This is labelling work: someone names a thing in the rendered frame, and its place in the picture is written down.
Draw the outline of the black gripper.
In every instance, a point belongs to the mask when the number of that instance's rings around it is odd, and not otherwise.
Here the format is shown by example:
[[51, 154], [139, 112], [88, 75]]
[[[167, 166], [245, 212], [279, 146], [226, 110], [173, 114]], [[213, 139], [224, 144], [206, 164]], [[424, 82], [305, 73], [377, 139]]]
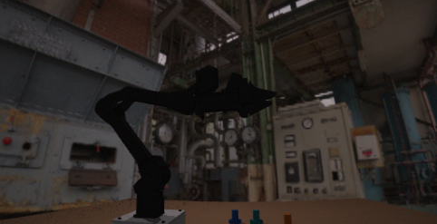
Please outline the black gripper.
[[218, 92], [218, 111], [227, 113], [238, 111], [242, 118], [266, 109], [272, 105], [268, 99], [275, 97], [276, 92], [257, 88], [248, 78], [237, 81], [237, 93], [225, 93], [225, 89]]

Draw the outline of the dark teal gear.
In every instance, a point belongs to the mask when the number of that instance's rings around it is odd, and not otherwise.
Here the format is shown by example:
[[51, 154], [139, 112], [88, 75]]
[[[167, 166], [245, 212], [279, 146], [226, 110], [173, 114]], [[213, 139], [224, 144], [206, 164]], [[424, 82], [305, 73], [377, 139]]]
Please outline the dark teal gear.
[[262, 224], [263, 220], [260, 219], [259, 209], [253, 209], [253, 219], [250, 220], [252, 224]]

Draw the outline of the blue gear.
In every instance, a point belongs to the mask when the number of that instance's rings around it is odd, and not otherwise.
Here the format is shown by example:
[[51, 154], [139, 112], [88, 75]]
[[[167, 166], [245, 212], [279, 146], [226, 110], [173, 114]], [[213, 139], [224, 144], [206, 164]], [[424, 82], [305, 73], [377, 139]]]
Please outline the blue gear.
[[232, 217], [232, 219], [228, 220], [229, 224], [242, 224], [242, 220], [238, 218], [238, 210], [237, 209], [233, 209], [231, 211], [231, 217]]

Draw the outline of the orange-brown gear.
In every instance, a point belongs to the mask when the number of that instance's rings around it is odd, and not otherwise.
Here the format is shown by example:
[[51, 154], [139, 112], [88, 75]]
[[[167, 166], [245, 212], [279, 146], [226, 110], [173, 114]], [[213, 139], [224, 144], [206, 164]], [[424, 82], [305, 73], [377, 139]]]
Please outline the orange-brown gear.
[[282, 224], [296, 224], [296, 223], [291, 223], [291, 214], [289, 213], [284, 213], [284, 223]]

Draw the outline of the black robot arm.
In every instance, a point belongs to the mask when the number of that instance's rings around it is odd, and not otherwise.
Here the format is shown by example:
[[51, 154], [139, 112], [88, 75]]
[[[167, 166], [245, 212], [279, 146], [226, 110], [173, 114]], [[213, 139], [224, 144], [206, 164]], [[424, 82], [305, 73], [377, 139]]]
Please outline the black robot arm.
[[219, 87], [219, 70], [214, 66], [205, 66], [195, 74], [196, 83], [185, 91], [163, 93], [127, 85], [108, 93], [95, 105], [95, 112], [112, 126], [137, 162], [141, 178], [133, 185], [137, 193], [134, 218], [156, 219], [164, 213], [165, 197], [161, 190], [171, 176], [170, 165], [161, 156], [152, 155], [147, 150], [126, 121], [125, 112], [134, 102], [143, 102], [168, 107], [185, 115], [195, 113], [204, 120], [204, 112], [219, 111], [218, 92], [214, 93]]

